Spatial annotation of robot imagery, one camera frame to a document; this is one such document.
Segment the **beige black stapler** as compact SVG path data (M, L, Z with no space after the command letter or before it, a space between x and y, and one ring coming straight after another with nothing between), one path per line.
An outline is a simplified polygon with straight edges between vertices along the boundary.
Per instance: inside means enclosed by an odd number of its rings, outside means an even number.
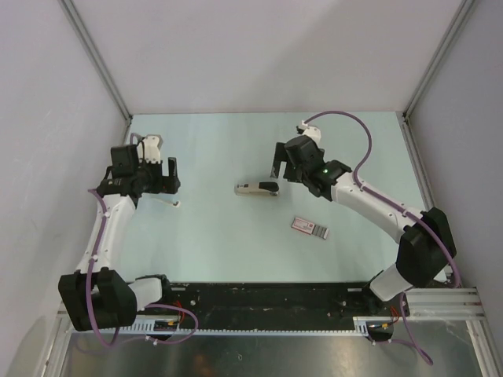
M238 184L234 192L238 196L278 196L280 189L278 183L274 181L261 181Z

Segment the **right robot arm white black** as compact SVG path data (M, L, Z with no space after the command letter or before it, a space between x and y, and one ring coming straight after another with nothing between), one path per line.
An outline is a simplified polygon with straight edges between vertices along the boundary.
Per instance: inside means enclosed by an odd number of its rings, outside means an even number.
M364 309L380 315L391 299L412 287L426 287L457 254L446 214L406 208L393 202L337 160L325 161L324 150L305 135L275 146L271 175L301 183L316 197L354 210L384 230L397 244L394 264L369 283Z

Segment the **red white staple box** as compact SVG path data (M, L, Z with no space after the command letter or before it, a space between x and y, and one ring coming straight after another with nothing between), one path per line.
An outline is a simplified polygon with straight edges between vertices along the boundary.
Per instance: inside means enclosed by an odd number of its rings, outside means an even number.
M291 228L323 240L326 240L329 236L328 228L300 217L294 217Z

